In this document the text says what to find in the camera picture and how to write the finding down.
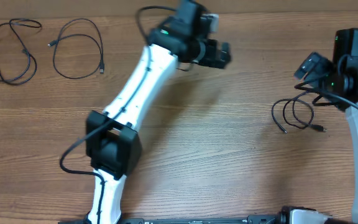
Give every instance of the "wooden tabletop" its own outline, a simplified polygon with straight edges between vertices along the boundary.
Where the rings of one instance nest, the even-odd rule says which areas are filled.
[[[143,46],[133,18],[91,19],[103,36],[106,68],[82,80],[57,74],[47,47],[69,19],[41,19],[41,31],[17,28],[38,71],[21,86],[0,83],[0,223],[56,223],[91,209],[93,178],[64,173],[58,160],[84,135],[90,110],[101,111],[120,92]],[[332,58],[335,32],[351,27],[358,27],[358,12],[221,15],[213,37],[231,44],[233,61],[225,70],[178,71],[165,84],[140,130],[144,151],[127,180],[123,213],[243,217],[297,205],[351,219],[353,151],[344,113],[316,108],[314,123],[326,133],[283,134],[271,118],[275,101],[300,93],[292,77],[300,63],[312,51]],[[69,27],[72,33],[97,37],[84,22]],[[5,76],[25,69],[21,49],[8,26],[1,28]],[[73,37],[61,42],[56,60],[64,74],[79,76],[94,70],[99,54],[91,40]],[[297,111],[308,118],[308,109]],[[84,145],[66,165],[92,170]]]

